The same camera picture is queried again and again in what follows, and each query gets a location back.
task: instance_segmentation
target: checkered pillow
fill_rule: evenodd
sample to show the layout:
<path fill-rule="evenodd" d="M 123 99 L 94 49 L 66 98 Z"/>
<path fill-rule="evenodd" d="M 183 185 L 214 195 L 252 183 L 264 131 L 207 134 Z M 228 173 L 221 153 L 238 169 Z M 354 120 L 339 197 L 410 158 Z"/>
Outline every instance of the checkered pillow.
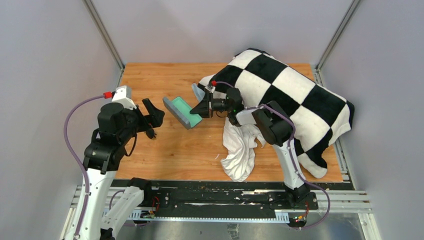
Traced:
<path fill-rule="evenodd" d="M 297 159 L 314 177 L 327 173 L 324 150 L 352 127 L 354 105 L 314 83 L 265 51 L 249 48 L 236 55 L 217 74 L 203 78 L 227 82 L 241 92 L 244 105 L 253 107 L 276 101 L 296 126 Z M 223 97 L 228 86 L 218 84 L 215 97 Z"/>

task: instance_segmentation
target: crumpled white fabric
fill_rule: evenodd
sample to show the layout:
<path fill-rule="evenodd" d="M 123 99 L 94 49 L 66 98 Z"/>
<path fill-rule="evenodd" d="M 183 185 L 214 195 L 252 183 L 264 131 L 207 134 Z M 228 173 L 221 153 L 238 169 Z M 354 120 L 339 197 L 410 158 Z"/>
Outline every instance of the crumpled white fabric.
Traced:
<path fill-rule="evenodd" d="M 264 147 L 266 141 L 255 125 L 234 126 L 228 118 L 225 119 L 222 144 L 227 148 L 228 156 L 221 160 L 221 164 L 234 182 L 243 182 L 251 174 L 255 166 L 253 149 L 258 146 L 256 138 Z"/>

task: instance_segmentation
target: gray wall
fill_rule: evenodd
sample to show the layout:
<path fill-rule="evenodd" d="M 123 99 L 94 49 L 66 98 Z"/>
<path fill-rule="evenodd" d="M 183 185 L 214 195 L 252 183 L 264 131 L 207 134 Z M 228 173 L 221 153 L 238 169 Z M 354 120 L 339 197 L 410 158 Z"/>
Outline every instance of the gray wall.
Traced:
<path fill-rule="evenodd" d="M 364 0 L 323 68 L 355 104 L 342 137 L 384 240 L 422 239 L 424 1 Z"/>
<path fill-rule="evenodd" d="M 124 62 L 318 63 L 351 0 L 93 0 Z"/>
<path fill-rule="evenodd" d="M 120 71 L 81 0 L 3 1 L 0 26 L 0 238 L 59 239 L 81 182 L 65 117 L 113 89 Z M 81 157 L 104 103 L 69 126 Z"/>

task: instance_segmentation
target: purple cable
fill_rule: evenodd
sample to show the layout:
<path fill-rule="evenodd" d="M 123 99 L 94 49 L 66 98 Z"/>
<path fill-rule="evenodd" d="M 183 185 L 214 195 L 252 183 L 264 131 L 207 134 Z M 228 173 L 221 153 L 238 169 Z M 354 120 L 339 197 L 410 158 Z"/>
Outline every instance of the purple cable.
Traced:
<path fill-rule="evenodd" d="M 318 224 L 320 224 L 320 223 L 322 223 L 323 221 L 324 221 L 324 219 L 326 219 L 327 217 L 328 217 L 328 215 L 329 215 L 329 213 L 330 213 L 330 206 L 331 206 L 331 203 L 330 203 L 330 196 L 329 196 L 329 194 L 327 193 L 327 191 L 324 189 L 324 188 L 322 188 L 322 187 L 320 187 L 320 186 L 318 186 L 318 185 L 315 185 L 315 184 L 313 184 L 313 183 L 311 183 L 311 182 L 309 182 L 309 181 L 307 181 L 299 172 L 299 169 L 298 169 L 298 167 L 296 166 L 296 162 L 295 162 L 295 158 L 293 157 L 293 153 L 292 153 L 292 148 L 291 148 L 291 141 L 293 140 L 293 138 L 295 137 L 295 132 L 296 132 L 296 127 L 295 127 L 295 124 L 291 121 L 291 120 L 289 120 L 287 117 L 285 117 L 285 116 L 283 116 L 282 114 L 280 114 L 279 112 L 277 112 L 276 110 L 274 110 L 274 109 L 272 109 L 271 107 L 269 107 L 269 106 L 267 106 L 267 105 L 265 105 L 265 104 L 261 104 L 261 105 L 259 105 L 258 107 L 264 107 L 264 108 L 266 108 L 266 109 L 268 109 L 271 113 L 273 113 L 273 114 L 275 114 L 275 115 L 277 115 L 277 116 L 279 116 L 280 118 L 282 118 L 284 121 L 286 121 L 292 128 L 293 128 L 293 132 L 291 133 L 291 135 L 290 135 L 290 138 L 288 139 L 288 147 L 289 147 L 289 151 L 288 151 L 288 153 L 290 154 L 290 158 L 291 158 L 291 163 L 293 164 L 293 166 L 294 166 L 294 169 L 296 170 L 296 172 L 297 172 L 297 176 L 299 176 L 299 178 L 305 183 L 305 184 L 307 184 L 307 185 L 309 185 L 309 186 L 311 186 L 311 187 L 313 187 L 313 188 L 316 188 L 316 189 L 318 189 L 318 190 L 321 190 L 324 194 L 325 194 L 325 196 L 327 197 L 327 200 L 328 200 L 328 208 L 327 208 L 327 211 L 325 212 L 325 214 L 324 214 L 324 216 L 319 220 L 319 221 L 317 221 L 317 222 L 315 222 L 314 224 L 312 224 L 312 225 L 309 225 L 309 226 L 305 226 L 305 227 L 293 227 L 294 229 L 298 229 L 298 230 L 300 230 L 300 229 L 311 229 L 311 228 L 313 228 L 313 227 L 315 227 L 315 226 L 317 226 Z"/>
<path fill-rule="evenodd" d="M 84 104 L 86 104 L 88 102 L 91 102 L 93 100 L 103 99 L 103 98 L 105 98 L 105 97 L 103 95 L 100 95 L 100 96 L 95 96 L 95 97 L 92 97 L 92 98 L 89 98 L 87 100 L 84 100 L 84 101 L 80 102 L 78 105 L 76 105 L 75 107 L 73 107 L 72 110 L 69 112 L 69 114 L 66 117 L 65 123 L 63 125 L 63 137 L 65 138 L 66 146 L 69 149 L 70 153 L 72 154 L 73 158 L 76 160 L 76 163 L 78 163 L 78 166 L 81 169 L 82 175 L 84 176 L 84 183 L 85 183 L 84 202 L 82 204 L 81 214 L 79 215 L 78 223 L 76 224 L 75 234 L 74 234 L 74 237 L 73 237 L 74 240 L 76 240 L 77 239 L 76 236 L 78 236 L 80 234 L 81 225 L 83 223 L 84 215 L 86 214 L 87 202 L 89 201 L 90 185 L 89 185 L 89 176 L 87 175 L 87 171 L 84 168 L 83 163 L 78 158 L 77 154 L 75 153 L 74 149 L 72 148 L 72 146 L 71 146 L 71 144 L 69 142 L 69 138 L 68 138 L 68 124 L 69 124 L 69 120 L 70 120 L 72 114 L 79 107 L 81 107 L 82 105 L 84 105 Z"/>
<path fill-rule="evenodd" d="M 216 83 L 217 84 L 225 84 L 225 85 L 229 86 L 230 88 L 234 88 L 233 85 L 231 85 L 231 84 L 229 84 L 228 82 L 225 82 L 225 81 L 217 81 Z"/>
<path fill-rule="evenodd" d="M 119 194 L 119 193 L 123 193 L 124 191 L 125 190 L 119 190 L 112 195 L 112 197 L 110 198 L 110 202 L 109 202 L 109 210 L 112 209 L 112 202 L 113 202 L 114 198 L 116 197 L 116 195 Z M 147 224 L 148 223 L 140 223 L 140 224 L 124 223 L 123 226 L 126 226 L 126 227 L 142 227 L 142 226 L 146 226 Z"/>

